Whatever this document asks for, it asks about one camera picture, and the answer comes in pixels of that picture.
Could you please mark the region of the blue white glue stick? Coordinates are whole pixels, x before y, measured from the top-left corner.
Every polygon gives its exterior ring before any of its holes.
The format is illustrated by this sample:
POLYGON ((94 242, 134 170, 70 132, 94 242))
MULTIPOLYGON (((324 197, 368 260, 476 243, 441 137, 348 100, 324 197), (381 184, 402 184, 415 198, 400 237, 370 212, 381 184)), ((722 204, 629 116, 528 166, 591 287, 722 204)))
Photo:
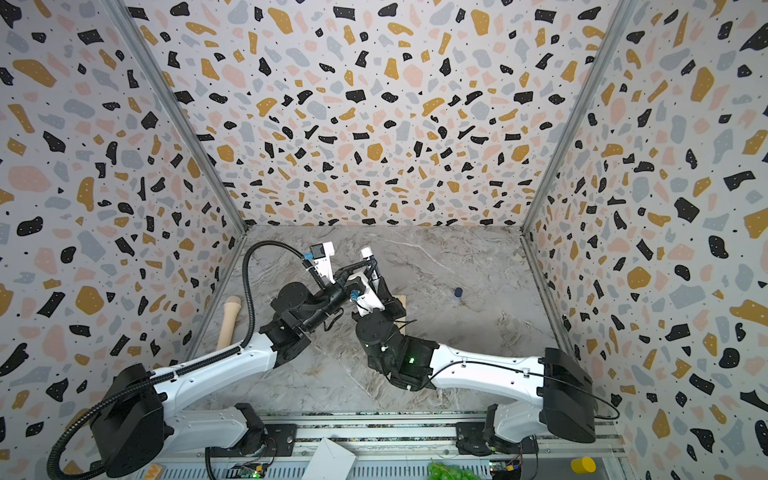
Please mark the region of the blue white glue stick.
POLYGON ((383 280, 383 277, 378 267, 378 261, 375 258, 375 255, 373 254, 372 248, 369 246, 366 246, 361 249, 361 255, 363 257, 363 260, 366 263, 366 267, 364 269, 364 276, 366 277, 372 289, 374 291, 377 291, 381 281, 383 280))

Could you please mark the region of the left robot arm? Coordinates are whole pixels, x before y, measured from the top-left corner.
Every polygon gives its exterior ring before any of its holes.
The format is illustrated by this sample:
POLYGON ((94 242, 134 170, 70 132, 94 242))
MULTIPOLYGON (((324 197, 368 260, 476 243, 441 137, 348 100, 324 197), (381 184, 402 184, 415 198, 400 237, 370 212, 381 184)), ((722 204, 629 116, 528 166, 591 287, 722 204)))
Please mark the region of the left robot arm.
POLYGON ((389 292, 369 251, 362 261, 338 272, 332 270, 329 257, 309 255, 302 263, 318 292, 301 282, 285 285, 271 302, 272 321, 262 327, 250 325, 241 343, 172 367, 148 371, 132 365, 114 378, 104 399, 85 417, 101 457, 91 477, 119 478, 171 447, 193 449, 202 440, 242 453, 259 450, 265 441, 264 425, 248 405, 200 413, 190 424, 189 435, 183 434, 178 421, 192 403, 296 358, 309 345, 309 334, 318 327, 330 329, 347 303, 354 306, 356 319, 384 313, 402 317, 402 304, 389 292))

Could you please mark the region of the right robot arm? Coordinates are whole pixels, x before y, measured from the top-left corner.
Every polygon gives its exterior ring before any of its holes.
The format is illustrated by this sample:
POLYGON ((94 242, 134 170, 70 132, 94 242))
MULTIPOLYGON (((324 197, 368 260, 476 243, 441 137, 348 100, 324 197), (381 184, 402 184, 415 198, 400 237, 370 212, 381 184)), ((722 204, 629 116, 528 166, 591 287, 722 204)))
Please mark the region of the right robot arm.
POLYGON ((398 324, 405 310, 393 298, 353 291, 358 311, 356 336, 369 367, 402 390, 465 389, 508 399, 489 406, 485 430, 488 441, 517 442, 549 432, 575 443, 592 443, 595 400, 591 377, 558 348, 543 355, 500 357, 466 352, 436 341, 404 334, 398 324))

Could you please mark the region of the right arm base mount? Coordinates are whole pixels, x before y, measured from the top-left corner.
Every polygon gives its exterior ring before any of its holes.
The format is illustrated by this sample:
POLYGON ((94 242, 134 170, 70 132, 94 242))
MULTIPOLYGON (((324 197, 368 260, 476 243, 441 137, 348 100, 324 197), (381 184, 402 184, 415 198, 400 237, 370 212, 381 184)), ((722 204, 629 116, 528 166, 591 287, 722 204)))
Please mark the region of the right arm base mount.
POLYGON ((458 422, 455 424, 456 448, 462 455, 485 457, 492 454, 526 455, 538 454, 537 440, 528 436, 520 442, 503 440, 495 434, 486 433, 483 422, 458 422))

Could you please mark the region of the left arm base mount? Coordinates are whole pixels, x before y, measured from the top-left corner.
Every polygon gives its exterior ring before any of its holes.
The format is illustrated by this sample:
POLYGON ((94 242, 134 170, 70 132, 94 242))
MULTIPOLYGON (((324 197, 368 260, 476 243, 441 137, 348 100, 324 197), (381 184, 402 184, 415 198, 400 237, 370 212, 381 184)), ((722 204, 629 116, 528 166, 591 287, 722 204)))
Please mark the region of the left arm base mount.
POLYGON ((210 453, 213 458, 252 455, 260 458, 290 457, 293 454, 297 430, 296 424, 268 423, 263 428, 250 428, 232 447, 211 447, 210 453))

